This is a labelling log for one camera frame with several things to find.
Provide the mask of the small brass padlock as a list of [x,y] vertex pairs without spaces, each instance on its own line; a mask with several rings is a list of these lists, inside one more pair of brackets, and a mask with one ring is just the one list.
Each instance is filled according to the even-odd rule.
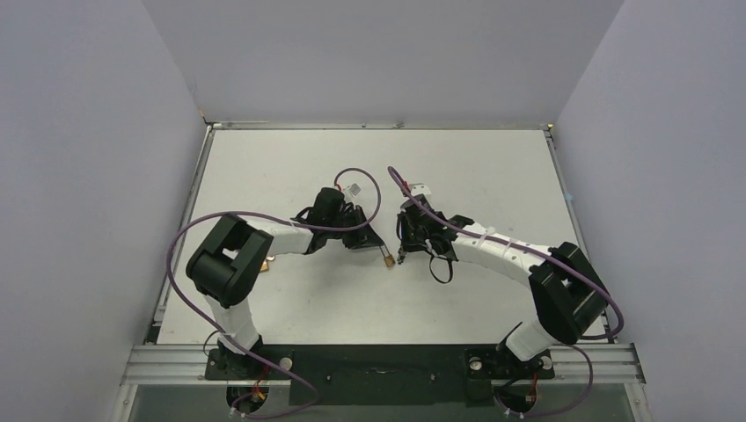
[[385,266],[393,268],[396,265],[396,259],[392,256],[389,249],[385,245],[382,245],[379,247],[379,250],[383,256]]

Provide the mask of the small black keys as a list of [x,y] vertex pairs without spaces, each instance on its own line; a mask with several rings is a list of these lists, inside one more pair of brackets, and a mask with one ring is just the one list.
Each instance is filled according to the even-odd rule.
[[402,247],[399,247],[397,252],[397,264],[401,265],[406,259],[407,251]]

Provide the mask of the large brass padlock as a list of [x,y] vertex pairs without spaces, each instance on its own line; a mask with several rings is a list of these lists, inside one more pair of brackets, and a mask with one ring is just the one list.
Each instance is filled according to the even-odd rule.
[[274,256],[267,256],[261,265],[260,271],[262,273],[267,272],[269,270],[270,264],[275,260]]

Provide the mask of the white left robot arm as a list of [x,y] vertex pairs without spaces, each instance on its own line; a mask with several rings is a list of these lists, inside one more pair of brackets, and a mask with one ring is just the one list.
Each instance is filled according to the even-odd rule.
[[348,231],[367,220],[361,206],[336,188],[324,187],[314,204],[290,225],[252,226],[236,215],[221,217],[187,262],[186,276],[204,295],[224,333],[219,350],[239,377],[251,378],[262,366],[261,336],[252,321],[248,295],[269,255],[310,255],[329,241],[351,251],[378,248],[384,240],[369,226]]

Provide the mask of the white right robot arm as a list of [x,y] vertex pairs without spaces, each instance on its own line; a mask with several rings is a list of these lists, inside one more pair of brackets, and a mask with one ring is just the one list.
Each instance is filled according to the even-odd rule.
[[423,195],[401,205],[397,235],[397,261],[414,252],[428,254],[431,262],[444,264],[442,272],[432,274],[439,283],[452,282],[456,263],[474,264],[530,291],[535,316],[518,323],[497,345],[496,363],[503,373],[521,374],[555,344],[603,339],[588,330],[607,308],[608,291],[576,244],[528,244],[463,215],[447,219]]

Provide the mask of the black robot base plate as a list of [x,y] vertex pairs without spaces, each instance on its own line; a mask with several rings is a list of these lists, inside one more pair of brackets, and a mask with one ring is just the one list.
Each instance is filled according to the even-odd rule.
[[320,396],[322,405],[488,405],[502,387],[522,381],[551,380],[549,352],[521,362],[496,345],[267,345],[260,356],[290,361],[290,370],[310,383],[252,358],[235,360],[220,348],[210,350],[204,377],[209,381],[254,384],[288,382],[289,404]]

